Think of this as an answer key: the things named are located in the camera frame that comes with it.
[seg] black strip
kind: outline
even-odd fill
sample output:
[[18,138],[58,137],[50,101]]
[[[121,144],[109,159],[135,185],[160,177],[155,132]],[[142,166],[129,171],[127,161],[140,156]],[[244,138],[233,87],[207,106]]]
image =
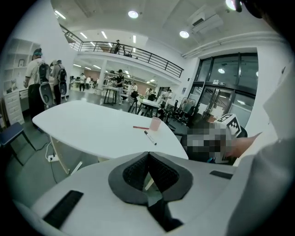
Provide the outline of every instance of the black strip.
[[229,174],[229,173],[224,173],[224,172],[220,172],[220,171],[212,171],[210,172],[210,175],[215,175],[224,179],[231,179],[233,174]]
[[80,201],[83,194],[84,193],[71,190],[56,204],[56,206],[43,218],[43,220],[52,225],[54,228],[59,229]]

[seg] round ceiling light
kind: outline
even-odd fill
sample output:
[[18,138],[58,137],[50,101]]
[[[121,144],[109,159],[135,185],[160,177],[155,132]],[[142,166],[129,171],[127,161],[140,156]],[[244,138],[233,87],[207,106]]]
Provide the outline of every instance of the round ceiling light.
[[138,18],[138,13],[135,11],[130,11],[130,12],[128,12],[128,16],[130,16],[133,19],[136,19],[136,18]]
[[180,31],[179,35],[180,35],[182,38],[185,38],[185,39],[189,37],[189,34],[188,34],[188,32],[186,32],[186,31]]
[[225,2],[230,9],[236,10],[236,7],[235,7],[234,2],[232,0],[225,0]]
[[218,72],[220,73],[220,74],[224,74],[225,73],[225,71],[223,70],[223,69],[218,69]]

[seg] blue stool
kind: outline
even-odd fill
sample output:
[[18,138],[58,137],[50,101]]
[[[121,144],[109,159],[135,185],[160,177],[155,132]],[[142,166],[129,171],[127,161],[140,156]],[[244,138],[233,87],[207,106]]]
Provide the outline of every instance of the blue stool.
[[1,144],[1,148],[5,148],[6,146],[10,147],[13,156],[23,166],[23,164],[18,159],[17,154],[15,153],[15,151],[10,145],[11,142],[15,140],[21,134],[24,136],[26,141],[32,146],[32,148],[36,151],[35,147],[32,145],[32,143],[29,141],[28,137],[24,133],[24,129],[19,122],[14,123],[13,125],[9,126],[6,130],[0,133],[0,144]]

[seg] black pants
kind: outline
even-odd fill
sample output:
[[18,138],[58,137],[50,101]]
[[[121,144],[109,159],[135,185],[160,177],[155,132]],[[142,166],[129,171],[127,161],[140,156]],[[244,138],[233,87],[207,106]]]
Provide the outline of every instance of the black pants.
[[54,96],[55,96],[55,101],[56,101],[56,104],[59,105],[60,104],[60,90],[59,90],[59,85],[54,85],[53,87],[53,90],[54,90]]
[[85,90],[85,84],[84,83],[81,83],[80,84],[80,91],[81,91],[81,88],[83,87],[83,91]]
[[31,115],[31,119],[44,111],[44,103],[41,99],[39,87],[39,84],[32,84],[28,88],[29,113]]

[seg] balcony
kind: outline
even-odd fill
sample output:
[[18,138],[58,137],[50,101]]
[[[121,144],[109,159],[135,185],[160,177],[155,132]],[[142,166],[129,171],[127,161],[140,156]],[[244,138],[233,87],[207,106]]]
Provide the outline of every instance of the balcony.
[[100,53],[116,53],[122,57],[130,57],[150,65],[156,66],[166,72],[180,78],[183,68],[178,65],[162,58],[154,53],[150,53],[140,48],[136,48],[130,45],[120,44],[120,49],[115,51],[115,42],[105,41],[92,41],[83,42],[73,33],[68,31],[65,27],[61,26],[62,31],[65,33],[65,37],[70,45],[76,51],[79,52],[100,52]]

